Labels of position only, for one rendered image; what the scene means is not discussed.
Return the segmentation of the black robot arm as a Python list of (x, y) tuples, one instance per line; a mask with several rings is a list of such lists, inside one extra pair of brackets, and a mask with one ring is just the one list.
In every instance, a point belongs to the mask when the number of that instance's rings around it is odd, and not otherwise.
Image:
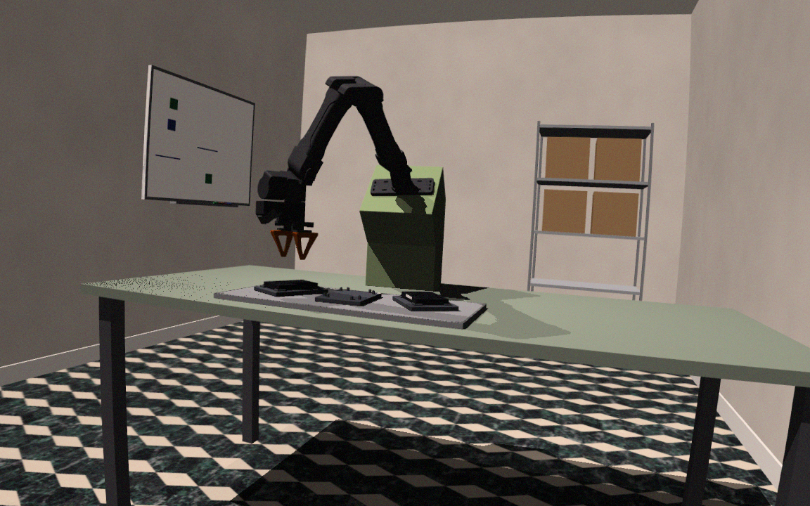
[(326, 97), (311, 127), (293, 148), (288, 158), (288, 170), (266, 170), (259, 180), (257, 191), (261, 199), (290, 201), (256, 201), (256, 215), (261, 224), (266, 224), (277, 217), (277, 221), (301, 222), (301, 204), (297, 202), (306, 201), (306, 186), (312, 186), (315, 181), (323, 164), (321, 160), (328, 142), (352, 105), (356, 106), (362, 115), (364, 124), (372, 136), (376, 152), (374, 156), (378, 163), (391, 173), (390, 179), (373, 180), (371, 195), (433, 193), (432, 177), (411, 180), (409, 172), (412, 169), (409, 169), (407, 158), (397, 145), (387, 124), (382, 105), (382, 89), (358, 76), (332, 76), (327, 79), (326, 84), (329, 86)]

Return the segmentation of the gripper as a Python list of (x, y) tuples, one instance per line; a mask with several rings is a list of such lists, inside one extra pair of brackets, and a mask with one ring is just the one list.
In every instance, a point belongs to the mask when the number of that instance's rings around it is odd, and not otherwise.
[[(301, 260), (305, 260), (309, 250), (311, 249), (311, 246), (313, 245), (313, 242), (315, 241), (315, 239), (317, 239), (318, 233), (312, 233), (311, 231), (304, 229), (304, 227), (313, 228), (313, 222), (304, 222), (305, 202), (297, 202), (297, 204), (301, 204), (301, 222), (274, 221), (274, 226), (283, 226), (283, 228), (277, 228), (277, 231), (271, 230), (271, 234), (274, 239), (274, 242), (277, 244), (278, 250), (282, 257), (286, 257), (290, 247), (290, 241), (292, 241), (293, 236), (295, 236), (295, 244), (297, 247), (299, 258)], [(287, 236), (284, 251), (282, 249), (280, 240), (278, 239), (278, 235)], [(302, 238), (309, 238), (304, 254), (302, 253), (302, 244), (301, 244)]]

